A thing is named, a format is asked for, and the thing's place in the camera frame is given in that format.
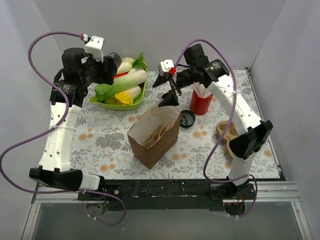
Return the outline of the brown paper takeout bag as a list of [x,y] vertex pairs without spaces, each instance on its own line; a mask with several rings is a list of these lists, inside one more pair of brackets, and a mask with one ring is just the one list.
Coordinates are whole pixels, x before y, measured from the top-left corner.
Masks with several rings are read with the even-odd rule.
[[177,142],[181,112],[175,106],[153,106],[127,131],[133,155],[148,169]]

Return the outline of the separated cardboard cup carrier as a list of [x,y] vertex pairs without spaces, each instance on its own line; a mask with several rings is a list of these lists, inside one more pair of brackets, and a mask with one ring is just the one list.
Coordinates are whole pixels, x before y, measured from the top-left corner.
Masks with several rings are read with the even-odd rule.
[[149,139],[147,139],[146,141],[144,141],[142,143],[142,145],[146,148],[153,146],[160,139],[160,137],[164,134],[164,132],[166,132],[169,129],[170,129],[169,127],[165,127],[165,126],[157,128],[152,133],[151,137]]

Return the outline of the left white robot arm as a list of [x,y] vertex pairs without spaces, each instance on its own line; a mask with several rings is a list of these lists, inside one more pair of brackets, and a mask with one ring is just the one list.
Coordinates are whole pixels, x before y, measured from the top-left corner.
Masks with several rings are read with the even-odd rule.
[[43,155],[37,167],[29,170],[29,177],[51,188],[67,191],[89,190],[95,200],[106,196],[103,177],[72,169],[70,164],[71,143],[77,118],[81,112],[88,87],[92,83],[114,82],[121,64],[117,53],[94,58],[83,48],[66,49],[62,56],[63,68],[54,77],[55,87],[50,95],[50,128]]

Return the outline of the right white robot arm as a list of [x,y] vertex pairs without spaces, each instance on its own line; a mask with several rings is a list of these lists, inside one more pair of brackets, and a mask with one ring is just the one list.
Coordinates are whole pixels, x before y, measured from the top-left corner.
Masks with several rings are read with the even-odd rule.
[[209,61],[201,43],[196,39],[189,43],[181,52],[187,68],[177,71],[179,61],[163,60],[158,65],[158,77],[153,83],[156,88],[169,83],[171,89],[162,96],[159,107],[178,106],[181,89],[194,83],[205,87],[220,102],[229,115],[227,125],[233,125],[238,136],[229,142],[233,153],[231,170],[225,180],[207,177],[211,183],[210,191],[213,198],[237,199],[244,194],[249,184],[252,162],[269,137],[273,124],[270,120],[262,120],[237,90],[237,80],[227,59],[219,50],[219,59]]

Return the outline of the black coffee cup lid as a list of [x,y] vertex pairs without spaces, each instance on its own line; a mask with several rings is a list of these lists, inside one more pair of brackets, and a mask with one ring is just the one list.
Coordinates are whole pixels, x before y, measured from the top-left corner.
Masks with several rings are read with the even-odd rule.
[[192,127],[195,121],[196,121],[196,116],[191,110],[185,109],[181,111],[180,126],[182,128]]

